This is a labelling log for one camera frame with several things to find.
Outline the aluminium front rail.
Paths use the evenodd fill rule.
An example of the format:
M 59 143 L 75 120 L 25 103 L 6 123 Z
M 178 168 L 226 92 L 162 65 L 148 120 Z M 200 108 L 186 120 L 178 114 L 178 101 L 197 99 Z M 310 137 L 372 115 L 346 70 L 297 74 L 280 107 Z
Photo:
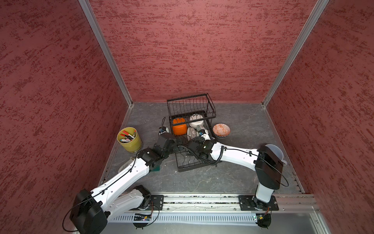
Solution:
M 264 213 L 241 211 L 238 194 L 178 194 L 165 193 L 164 213 Z M 274 194 L 278 211 L 273 213 L 319 213 L 320 208 L 311 194 Z

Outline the red orange patterned bowl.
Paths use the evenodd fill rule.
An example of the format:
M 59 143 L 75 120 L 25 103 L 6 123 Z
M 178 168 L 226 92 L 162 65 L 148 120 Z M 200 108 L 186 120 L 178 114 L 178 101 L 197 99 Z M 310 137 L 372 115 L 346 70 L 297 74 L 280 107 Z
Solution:
M 218 123 L 213 127 L 213 133 L 217 138 L 226 138 L 230 135 L 231 129 L 224 123 Z

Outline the white red lattice bowl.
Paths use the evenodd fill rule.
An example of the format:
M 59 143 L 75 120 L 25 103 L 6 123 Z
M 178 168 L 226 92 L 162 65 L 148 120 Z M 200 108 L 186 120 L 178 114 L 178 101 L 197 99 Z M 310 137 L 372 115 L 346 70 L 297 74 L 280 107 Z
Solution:
M 187 138 L 188 138 L 188 141 L 196 138 L 199 136 L 199 133 L 196 131 L 196 129 L 192 128 L 192 127 L 189 127 L 187 129 Z

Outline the black wire dish rack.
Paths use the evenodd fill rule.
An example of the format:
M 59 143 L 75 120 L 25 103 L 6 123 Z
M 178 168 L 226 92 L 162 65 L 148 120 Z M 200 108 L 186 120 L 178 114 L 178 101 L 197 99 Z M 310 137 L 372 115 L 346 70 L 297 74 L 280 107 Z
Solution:
M 189 118 L 193 114 L 202 115 L 204 118 L 204 127 L 208 131 L 211 140 L 214 139 L 214 133 L 212 128 L 212 120 L 216 118 L 215 106 L 209 96 L 209 94 L 200 94 L 187 97 L 179 97 L 167 100 L 168 107 L 168 121 L 172 131 L 172 121 L 176 118 L 184 118 L 186 125 L 189 128 Z M 199 161 L 193 152 L 193 142 L 188 141 L 187 134 L 176 136 L 177 144 L 179 145 L 179 151 L 175 153 L 177 171 L 186 172 L 193 169 L 202 168 L 205 166 L 217 166 L 219 161 L 216 158 L 215 164 L 206 164 Z

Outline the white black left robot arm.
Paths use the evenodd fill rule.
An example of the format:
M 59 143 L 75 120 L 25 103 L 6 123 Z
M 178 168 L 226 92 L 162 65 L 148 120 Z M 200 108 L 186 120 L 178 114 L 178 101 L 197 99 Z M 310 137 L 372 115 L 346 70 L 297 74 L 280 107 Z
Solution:
M 160 134 L 153 148 L 137 152 L 134 161 L 112 179 L 91 191 L 83 189 L 77 193 L 65 218 L 70 219 L 81 234 L 99 234 L 115 215 L 146 206 L 151 193 L 144 187 L 138 186 L 125 196 L 122 194 L 177 149 L 173 134 Z

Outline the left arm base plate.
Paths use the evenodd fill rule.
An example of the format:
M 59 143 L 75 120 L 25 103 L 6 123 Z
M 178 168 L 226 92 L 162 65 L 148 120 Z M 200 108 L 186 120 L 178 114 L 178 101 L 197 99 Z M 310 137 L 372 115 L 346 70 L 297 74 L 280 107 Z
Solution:
M 152 209 L 155 210 L 162 210 L 164 204 L 164 195 L 149 195 L 144 198 L 142 203 L 142 209 L 146 211 L 151 211 Z

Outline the yellow utensil cup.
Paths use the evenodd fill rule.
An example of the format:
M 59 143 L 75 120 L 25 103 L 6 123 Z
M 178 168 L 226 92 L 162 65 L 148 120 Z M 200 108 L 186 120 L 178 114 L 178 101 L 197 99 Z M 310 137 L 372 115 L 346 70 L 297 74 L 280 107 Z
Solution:
M 135 137 L 135 139 L 128 139 L 125 136 L 121 136 L 120 133 L 125 130 Z M 119 131 L 117 135 L 117 142 L 129 153 L 136 153 L 142 149 L 143 143 L 138 131 L 133 127 L 126 127 Z

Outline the light blue mug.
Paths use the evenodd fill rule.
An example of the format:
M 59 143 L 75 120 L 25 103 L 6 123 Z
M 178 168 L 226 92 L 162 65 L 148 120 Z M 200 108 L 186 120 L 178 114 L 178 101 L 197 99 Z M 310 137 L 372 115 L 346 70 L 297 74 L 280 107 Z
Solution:
M 284 159 L 283 151 L 274 144 L 267 144 L 266 147 L 268 147 L 283 163 L 284 166 L 287 165 L 287 161 Z

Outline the grey green patterned bowl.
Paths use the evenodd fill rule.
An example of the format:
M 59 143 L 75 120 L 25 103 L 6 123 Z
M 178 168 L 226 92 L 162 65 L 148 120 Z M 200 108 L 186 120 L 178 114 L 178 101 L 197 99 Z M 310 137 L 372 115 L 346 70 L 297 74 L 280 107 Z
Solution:
M 199 126 L 197 126 L 196 131 L 198 131 L 198 132 L 200 132 L 200 131 L 206 131 L 206 129 L 205 129 L 204 126 L 199 125 Z

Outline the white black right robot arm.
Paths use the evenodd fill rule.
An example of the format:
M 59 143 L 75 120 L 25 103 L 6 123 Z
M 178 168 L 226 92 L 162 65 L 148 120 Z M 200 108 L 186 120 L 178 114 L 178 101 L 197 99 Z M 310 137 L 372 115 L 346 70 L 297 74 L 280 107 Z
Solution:
M 289 186 L 287 180 L 285 185 L 281 182 L 284 178 L 282 170 L 287 162 L 278 146 L 266 144 L 259 149 L 244 149 L 228 146 L 214 139 L 206 139 L 204 142 L 195 139 L 189 144 L 187 151 L 200 162 L 211 166 L 225 161 L 254 171 L 259 183 L 255 195 L 242 202 L 243 208 L 258 211 L 278 210 L 273 193 L 281 186 Z

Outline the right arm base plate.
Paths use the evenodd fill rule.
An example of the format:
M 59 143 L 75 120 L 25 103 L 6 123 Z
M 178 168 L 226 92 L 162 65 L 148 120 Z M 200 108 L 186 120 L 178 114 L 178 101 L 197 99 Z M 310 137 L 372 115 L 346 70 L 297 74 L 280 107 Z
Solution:
M 271 196 L 268 203 L 260 201 L 255 195 L 238 196 L 241 211 L 278 211 L 278 203 L 275 196 Z

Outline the red handled tool in cup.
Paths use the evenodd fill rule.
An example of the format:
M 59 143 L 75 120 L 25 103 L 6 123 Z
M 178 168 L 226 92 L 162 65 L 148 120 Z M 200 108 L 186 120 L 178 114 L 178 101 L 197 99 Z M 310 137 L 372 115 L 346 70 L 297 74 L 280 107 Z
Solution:
M 128 139 L 135 139 L 135 137 L 133 135 L 131 135 L 130 133 L 128 133 L 127 131 L 123 130 L 121 133 L 120 133 L 121 136 L 123 137 L 127 137 Z

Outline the white ceramic bowl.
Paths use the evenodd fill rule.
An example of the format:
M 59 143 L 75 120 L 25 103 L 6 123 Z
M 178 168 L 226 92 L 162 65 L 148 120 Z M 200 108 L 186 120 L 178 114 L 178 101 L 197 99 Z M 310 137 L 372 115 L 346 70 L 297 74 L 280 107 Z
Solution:
M 190 127 L 197 129 L 199 126 L 202 127 L 204 125 L 203 116 L 199 114 L 193 114 L 189 118 L 189 125 Z

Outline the orange plastic bowl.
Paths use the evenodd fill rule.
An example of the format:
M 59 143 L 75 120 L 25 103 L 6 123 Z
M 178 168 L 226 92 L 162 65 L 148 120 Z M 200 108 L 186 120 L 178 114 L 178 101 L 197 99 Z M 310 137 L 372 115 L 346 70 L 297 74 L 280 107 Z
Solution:
M 172 121 L 172 131 L 175 136 L 185 135 L 188 127 L 184 118 L 176 118 Z

